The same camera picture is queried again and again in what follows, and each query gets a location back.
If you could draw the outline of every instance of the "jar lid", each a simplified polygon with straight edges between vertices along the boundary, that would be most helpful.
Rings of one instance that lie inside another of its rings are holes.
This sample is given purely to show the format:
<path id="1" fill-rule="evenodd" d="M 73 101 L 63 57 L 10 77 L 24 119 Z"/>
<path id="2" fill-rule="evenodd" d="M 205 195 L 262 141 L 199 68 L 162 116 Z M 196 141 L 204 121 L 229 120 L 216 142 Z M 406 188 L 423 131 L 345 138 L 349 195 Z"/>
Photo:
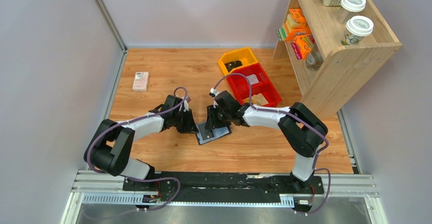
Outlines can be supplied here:
<path id="1" fill-rule="evenodd" d="M 350 12 L 361 12 L 366 7 L 366 0 L 342 0 L 340 4 Z"/>
<path id="2" fill-rule="evenodd" d="M 345 26 L 348 31 L 361 37 L 368 36 L 373 31 L 372 20 L 364 16 L 354 16 L 346 22 Z"/>

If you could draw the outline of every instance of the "wooden tabletop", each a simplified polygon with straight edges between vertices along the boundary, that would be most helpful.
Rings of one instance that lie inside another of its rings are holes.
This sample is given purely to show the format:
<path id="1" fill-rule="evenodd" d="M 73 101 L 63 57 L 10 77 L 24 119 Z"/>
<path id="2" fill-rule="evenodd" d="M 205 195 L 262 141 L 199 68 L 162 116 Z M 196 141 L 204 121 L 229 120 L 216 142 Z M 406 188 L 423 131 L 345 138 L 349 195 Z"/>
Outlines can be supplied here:
<path id="1" fill-rule="evenodd" d="M 140 48 L 130 49 L 120 78 L 110 118 L 128 120 L 144 115 L 164 103 L 176 87 L 187 88 L 196 123 L 206 120 L 208 95 L 223 76 L 218 66 L 226 48 Z M 273 49 L 253 49 L 276 90 L 282 97 L 278 107 L 291 106 L 301 93 L 289 60 L 272 60 Z M 147 92 L 132 91 L 135 72 L 150 72 Z M 223 81 L 218 90 L 228 90 Z M 330 146 L 321 153 L 317 167 L 332 173 L 353 173 L 336 117 L 325 119 Z M 131 156 L 157 171 L 289 173 L 295 152 L 280 130 L 231 126 L 232 134 L 199 146 L 194 134 L 180 134 L 175 128 L 151 134 L 133 143 Z"/>

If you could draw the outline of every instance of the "wooden surface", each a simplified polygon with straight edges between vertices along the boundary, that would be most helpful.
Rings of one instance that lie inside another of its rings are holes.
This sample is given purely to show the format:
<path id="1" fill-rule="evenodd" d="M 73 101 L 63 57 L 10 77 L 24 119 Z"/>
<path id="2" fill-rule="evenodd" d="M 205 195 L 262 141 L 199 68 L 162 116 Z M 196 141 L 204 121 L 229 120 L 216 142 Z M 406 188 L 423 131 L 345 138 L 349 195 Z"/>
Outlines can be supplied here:
<path id="1" fill-rule="evenodd" d="M 366 0 L 366 8 L 360 13 L 373 21 L 372 35 L 352 46 L 340 42 L 345 31 L 345 25 L 336 21 L 340 7 L 326 7 L 322 0 L 290 0 L 288 4 L 289 9 L 298 6 L 303 10 L 324 63 L 318 71 L 309 71 L 296 60 L 290 42 L 285 45 L 278 42 L 274 58 L 290 57 L 303 95 L 301 102 L 320 118 L 326 118 L 348 102 L 402 44 L 372 0 Z"/>
<path id="2" fill-rule="evenodd" d="M 205 121 L 206 106 L 213 101 L 209 89 L 222 77 L 217 62 L 231 50 L 130 49 L 110 118 L 117 121 L 143 115 L 163 103 L 176 87 L 184 86 L 192 98 L 190 108 L 195 122 Z M 273 60 L 272 49 L 253 49 L 253 52 L 283 99 L 278 106 L 299 101 L 302 96 L 290 61 Z M 133 76 L 138 71 L 150 72 L 147 92 L 132 91 Z M 219 88 L 231 91 L 226 81 Z M 332 173 L 352 173 L 337 118 L 326 119 L 324 123 L 329 128 L 330 146 L 320 155 L 317 167 L 328 167 Z M 295 152 L 281 131 L 264 127 L 231 126 L 231 129 L 231 135 L 199 146 L 195 135 L 179 134 L 171 128 L 134 142 L 131 155 L 157 171 L 291 171 Z"/>
<path id="3" fill-rule="evenodd" d="M 294 49 L 292 49 L 291 43 L 292 42 L 285 42 L 286 50 L 288 52 L 291 65 L 293 66 L 295 77 L 297 79 L 297 83 L 299 84 L 300 92 L 304 96 L 308 92 L 312 81 L 318 71 L 309 70 L 305 65 L 306 60 L 297 59 L 294 53 Z"/>

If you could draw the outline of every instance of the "white wall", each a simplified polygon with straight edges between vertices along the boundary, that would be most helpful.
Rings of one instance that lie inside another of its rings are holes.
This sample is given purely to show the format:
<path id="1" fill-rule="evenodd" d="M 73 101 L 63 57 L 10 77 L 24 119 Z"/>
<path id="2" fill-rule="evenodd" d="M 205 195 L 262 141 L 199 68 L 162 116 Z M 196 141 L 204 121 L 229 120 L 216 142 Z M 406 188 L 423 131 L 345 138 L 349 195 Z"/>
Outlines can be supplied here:
<path id="1" fill-rule="evenodd" d="M 0 222 L 59 223 L 121 52 L 93 0 L 0 0 Z"/>
<path id="2" fill-rule="evenodd" d="M 345 105 L 356 156 L 389 223 L 430 223 L 430 0 L 374 0 L 403 47 Z"/>
<path id="3" fill-rule="evenodd" d="M 274 46 L 289 0 L 104 0 L 128 46 Z"/>

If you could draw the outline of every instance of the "plastic bin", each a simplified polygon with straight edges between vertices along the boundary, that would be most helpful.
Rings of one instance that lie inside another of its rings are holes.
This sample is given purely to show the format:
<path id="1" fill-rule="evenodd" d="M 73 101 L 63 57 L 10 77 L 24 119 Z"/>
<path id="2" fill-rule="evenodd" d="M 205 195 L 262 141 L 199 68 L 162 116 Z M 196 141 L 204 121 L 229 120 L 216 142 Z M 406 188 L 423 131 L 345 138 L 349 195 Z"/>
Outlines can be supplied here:
<path id="1" fill-rule="evenodd" d="M 252 80 L 252 83 L 254 83 L 252 84 L 252 96 L 262 94 L 268 102 L 268 104 L 262 104 L 261 106 L 276 107 L 282 101 L 281 96 L 260 64 L 239 68 L 234 70 L 233 73 L 243 74 L 248 76 L 249 80 Z M 239 75 L 232 75 L 227 77 L 227 82 L 231 87 L 235 99 L 243 105 L 245 103 L 244 99 L 249 98 L 249 86 L 245 78 Z"/>
<path id="2" fill-rule="evenodd" d="M 232 70 L 230 70 L 228 72 L 228 69 L 225 66 L 225 64 L 227 64 L 229 62 L 234 62 L 234 61 L 240 61 L 241 66 L 237 67 L 237 68 L 233 68 Z M 237 69 L 249 66 L 249 65 L 257 64 L 257 63 L 258 63 L 258 60 L 249 47 L 241 48 L 241 49 L 231 51 L 231 52 L 226 52 L 218 61 L 218 64 L 219 64 L 219 66 L 222 70 L 222 73 L 224 75 L 228 75 L 229 73 L 232 73 L 234 70 L 237 70 Z"/>

